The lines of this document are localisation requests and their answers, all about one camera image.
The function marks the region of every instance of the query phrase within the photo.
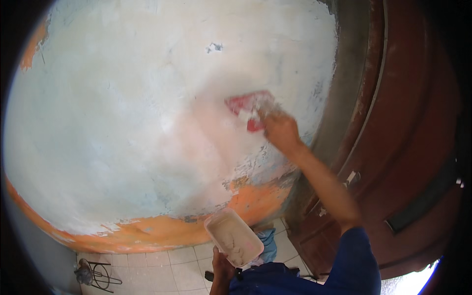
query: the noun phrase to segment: metal stand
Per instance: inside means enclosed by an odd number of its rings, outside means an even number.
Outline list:
[[[98,288],[100,290],[103,290],[103,291],[106,291],[106,292],[109,292],[109,293],[114,293],[113,291],[107,290],[108,287],[110,286],[110,284],[121,285],[123,283],[123,281],[120,280],[120,279],[110,277],[110,275],[108,274],[107,269],[104,267],[104,265],[111,265],[109,263],[91,262],[91,261],[87,261],[86,259],[82,258],[79,261],[79,264],[80,264],[81,267],[85,267],[88,270],[88,272],[90,274],[92,274],[93,280],[91,282],[89,281],[90,286],[93,286],[95,288]],[[97,268],[97,266],[100,266],[104,270],[104,272],[103,271],[100,272],[100,271],[95,270]],[[100,286],[100,284],[98,282],[106,283],[106,286],[102,287],[102,286]]]

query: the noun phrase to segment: hand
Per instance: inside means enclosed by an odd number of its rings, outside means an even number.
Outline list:
[[[258,110],[258,113],[265,124],[264,136],[289,160],[296,162],[297,155],[307,147],[298,135],[295,119],[281,110]]]
[[[229,263],[227,254],[220,253],[217,246],[213,247],[213,282],[223,280],[229,282],[235,275],[236,269]]]

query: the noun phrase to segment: orange paint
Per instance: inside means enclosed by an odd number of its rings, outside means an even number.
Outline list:
[[[23,57],[20,61],[20,68],[23,71],[27,71],[33,66],[33,57],[38,52],[41,45],[48,39],[48,27],[50,20],[45,16],[39,26],[36,28],[36,31],[31,36],[28,45],[23,53]]]
[[[230,183],[234,195],[228,207],[234,209],[247,224],[253,225],[281,209],[290,186],[279,187],[278,180],[263,185],[249,185],[248,178]],[[169,250],[181,246],[200,244],[210,238],[203,228],[209,215],[182,219],[167,215],[136,218],[128,224],[117,224],[119,230],[106,236],[71,235],[58,230],[41,218],[17,193],[6,177],[7,190],[15,203],[37,226],[52,238],[71,249],[99,253],[142,253]]]

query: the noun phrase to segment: white tile floor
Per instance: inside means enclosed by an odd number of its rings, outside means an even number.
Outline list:
[[[285,223],[274,220],[277,256],[275,262],[288,267],[298,267],[300,275],[309,271],[288,240]],[[211,282],[204,279],[205,271],[213,271],[213,243],[186,247],[172,251],[141,254],[79,253],[77,261],[111,263],[107,271],[123,281],[122,285],[110,285],[117,295],[208,295]],[[81,285],[83,295],[107,295],[108,292]]]

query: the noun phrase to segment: sleeve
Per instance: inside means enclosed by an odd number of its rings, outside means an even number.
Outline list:
[[[360,294],[380,294],[380,271],[364,228],[351,228],[339,242],[325,286]]]

